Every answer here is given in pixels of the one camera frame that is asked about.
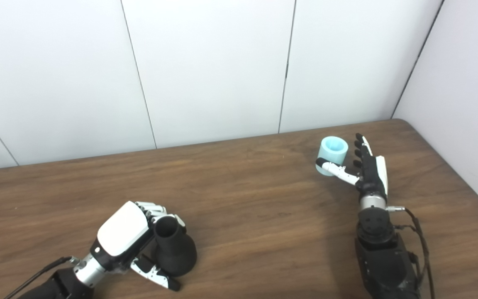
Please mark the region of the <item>white and black right hand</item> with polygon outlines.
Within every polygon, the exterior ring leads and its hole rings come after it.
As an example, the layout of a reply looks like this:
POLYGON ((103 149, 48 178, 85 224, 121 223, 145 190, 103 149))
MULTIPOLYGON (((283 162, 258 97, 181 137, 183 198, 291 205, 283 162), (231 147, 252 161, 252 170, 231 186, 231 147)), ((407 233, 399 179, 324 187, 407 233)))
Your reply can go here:
POLYGON ((319 154, 315 161, 317 170, 325 176, 335 176, 341 181, 356 187, 361 196, 378 196, 388 200, 388 174, 383 156, 375 156, 371 146, 362 134, 356 133, 354 165, 360 169, 351 174, 343 166, 349 149, 348 144, 339 137, 328 136, 321 140, 319 154))

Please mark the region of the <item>white and black left hand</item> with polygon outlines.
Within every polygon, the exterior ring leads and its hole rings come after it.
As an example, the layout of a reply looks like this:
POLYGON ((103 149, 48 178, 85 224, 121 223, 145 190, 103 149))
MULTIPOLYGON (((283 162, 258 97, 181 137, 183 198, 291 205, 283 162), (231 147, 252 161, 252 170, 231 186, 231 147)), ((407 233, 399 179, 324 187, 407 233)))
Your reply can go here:
POLYGON ((126 202, 98 230, 85 266, 74 268, 77 279, 95 287, 107 274, 127 270, 171 291, 179 291, 176 277, 194 266, 195 259, 180 258, 180 240, 187 236, 184 221, 163 206, 126 202))

